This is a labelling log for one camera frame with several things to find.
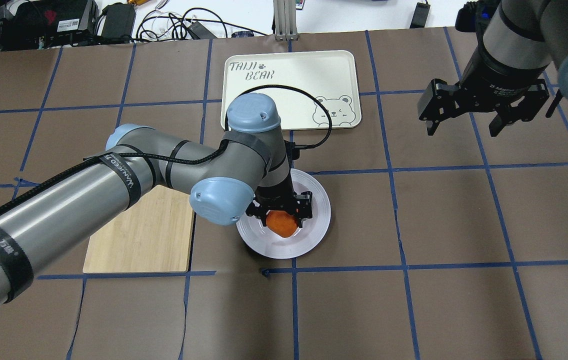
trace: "cartoon bear drawing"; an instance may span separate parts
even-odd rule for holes
[[[325,98],[318,96],[316,99],[326,107],[330,113],[330,119],[333,126],[339,125],[352,125],[355,121],[355,111],[351,107],[353,100],[348,95],[342,95],[339,98]],[[313,114],[313,121],[317,126],[328,125],[328,119],[325,112],[320,107],[315,105],[315,112]]]

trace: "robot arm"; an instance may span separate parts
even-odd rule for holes
[[[433,79],[421,96],[418,116],[428,135],[467,112],[497,112],[492,137],[516,121],[533,120],[549,98],[539,77],[551,59],[568,99],[568,0],[468,2],[455,28],[475,32],[477,48],[459,82]]]
[[[227,116],[233,130],[218,150],[122,125],[108,139],[108,151],[1,206],[0,305],[156,185],[190,194],[193,210],[216,224],[236,223],[252,205],[255,215],[286,210],[302,227],[312,217],[312,194],[293,191],[291,146],[273,100],[259,93],[239,96]]]

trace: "white tray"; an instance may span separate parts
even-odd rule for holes
[[[234,55],[224,64],[220,125],[224,127],[229,104],[259,85],[288,85],[322,101],[332,116],[332,126],[354,128],[362,120],[355,58],[346,50]],[[283,130],[328,127],[326,115],[313,100],[286,89],[258,92],[275,100]]]

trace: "power adapter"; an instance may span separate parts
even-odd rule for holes
[[[426,19],[429,17],[430,4],[422,4],[418,2],[415,6],[415,12],[412,14],[410,21],[410,29],[423,28],[426,26]]]
[[[133,23],[135,23],[134,7],[133,4],[116,2],[104,8],[102,14],[106,18],[104,27],[101,29],[101,36],[111,39],[110,44],[130,43],[130,40],[122,38],[130,37],[131,32],[133,32]]]
[[[202,25],[202,23],[199,21],[194,21],[193,23],[191,23],[191,25],[186,28],[186,31],[188,32],[188,34],[190,34],[190,37],[195,40],[218,38],[217,36],[215,36],[215,34],[213,34],[213,32],[211,32],[211,30],[204,27],[204,25]]]

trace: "black wire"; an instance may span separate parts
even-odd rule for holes
[[[229,140],[223,139],[222,142],[219,143],[219,147],[217,148],[217,150],[197,160],[177,159],[175,157],[158,155],[156,153],[144,153],[144,152],[123,152],[123,153],[118,153],[117,155],[120,155],[120,157],[122,158],[146,158],[146,159],[162,160],[164,162],[170,162],[170,163],[184,164],[187,166],[197,166],[199,164],[203,164],[205,162],[213,160],[214,158],[219,157],[220,155],[222,155],[222,153],[224,153],[227,150],[227,146],[229,146]]]
[[[186,10],[186,12],[181,16],[181,21],[182,23],[184,22],[184,20],[186,19],[186,14],[193,12],[195,10],[201,10],[201,11],[205,11],[205,12],[209,12],[211,14],[213,14],[213,16],[215,16],[216,18],[219,19],[219,22],[222,24],[222,26],[224,27],[224,37],[228,38],[229,37],[229,30],[227,30],[227,24],[226,22],[224,22],[224,20],[222,20],[222,18],[214,13],[213,11],[206,9],[204,7],[191,7],[190,9]]]
[[[85,169],[88,169],[91,166],[94,166],[95,164],[100,164],[100,163],[101,163],[101,161],[100,161],[99,157],[91,157],[91,158],[87,159],[86,161],[77,164],[76,166],[73,166],[73,167],[71,167],[71,168],[69,168],[65,171],[62,171],[61,173],[58,173],[57,175],[49,178],[48,180],[37,185],[36,187],[33,187],[33,189],[30,189],[26,193],[21,194],[20,196],[17,196],[13,200],[5,203],[4,205],[1,205],[0,206],[0,216],[2,216],[3,214],[6,214],[7,212],[9,212],[12,209],[15,209],[16,207],[19,207],[19,205],[25,203],[27,200],[29,200],[31,198],[34,198],[37,194],[44,192],[46,189],[50,189],[55,184],[58,184],[58,183],[62,182],[63,180],[70,178],[74,174],[77,174],[80,171],[83,171]]]
[[[331,119],[331,114],[329,114],[328,110],[322,104],[322,102],[320,100],[317,100],[316,98],[313,97],[313,95],[309,94],[308,92],[306,92],[302,89],[294,88],[293,86],[288,86],[288,85],[277,85],[277,84],[259,85],[259,86],[255,86],[254,88],[250,88],[250,89],[242,92],[240,95],[238,95],[238,97],[245,95],[245,94],[248,94],[250,92],[261,90],[261,89],[285,89],[285,90],[289,90],[289,91],[298,92],[298,93],[302,94],[303,96],[306,96],[307,98],[312,100],[326,114],[326,119],[328,119],[328,129],[327,129],[326,135],[324,135],[323,139],[321,139],[318,143],[313,144],[313,145],[297,145],[297,146],[295,146],[297,149],[307,150],[307,149],[317,148],[318,146],[325,143],[328,140],[328,138],[331,136],[331,132],[333,130],[333,119]],[[225,131],[229,130],[229,116],[226,116],[226,118],[224,119],[224,130]]]
[[[137,30],[135,32],[135,37],[137,38],[142,38],[142,36],[144,36],[145,34],[147,36],[149,36],[149,38],[152,39],[158,39],[159,37],[163,36],[164,34],[168,34],[170,32],[172,32],[172,30],[175,30],[176,28],[179,29],[179,36],[173,36],[172,38],[175,40],[185,40],[186,39],[186,25],[184,25],[182,23],[182,19],[177,18],[177,16],[175,16],[174,14],[170,14],[169,15],[165,15],[165,14],[158,14],[155,16],[150,16],[151,14],[153,14],[155,11],[151,11],[149,13],[146,14],[146,16],[144,16],[144,18],[142,19],[142,22],[138,25]],[[154,19],[172,19],[172,18],[177,18],[179,19],[179,24],[177,26],[173,25],[171,27],[169,27],[168,29],[166,29],[166,31],[164,32],[164,34],[157,34],[156,32],[154,32],[153,30],[149,30],[146,29],[144,27],[144,25],[151,20]],[[234,27],[234,28],[238,28],[238,29],[242,29],[242,30],[247,30],[249,32],[254,32],[255,34],[259,34],[259,35],[267,35],[264,32],[258,31],[258,30],[254,30],[251,29],[249,27],[245,27],[242,25],[236,25],[234,23],[230,23],[230,22],[221,22],[219,20],[209,20],[209,19],[205,19],[205,18],[184,18],[184,21],[188,21],[188,22],[193,22],[193,21],[201,21],[201,22],[205,22],[205,23],[218,23],[221,24],[223,23],[224,25],[228,25],[229,27]]]
[[[186,39],[186,26],[184,25],[184,23],[182,23],[182,19],[179,18],[178,16],[169,13],[169,15],[158,15],[158,16],[149,16],[150,14],[153,14],[155,12],[155,10],[149,12],[148,14],[146,14],[146,16],[144,16],[144,18],[142,19],[142,22],[140,23],[140,25],[137,27],[137,30],[135,32],[135,37],[137,38],[142,38],[142,36],[144,34],[147,34],[147,36],[151,39],[154,39],[154,41],[165,41],[165,40],[184,40]],[[144,27],[144,24],[147,21],[151,21],[151,20],[155,20],[155,19],[170,19],[172,22],[172,26],[169,27],[168,29],[166,29],[165,32],[163,32],[163,34],[157,34],[156,32],[154,32],[153,30],[149,30],[146,29]],[[162,36],[164,36],[165,34],[171,34],[172,38],[170,39],[159,39]]]

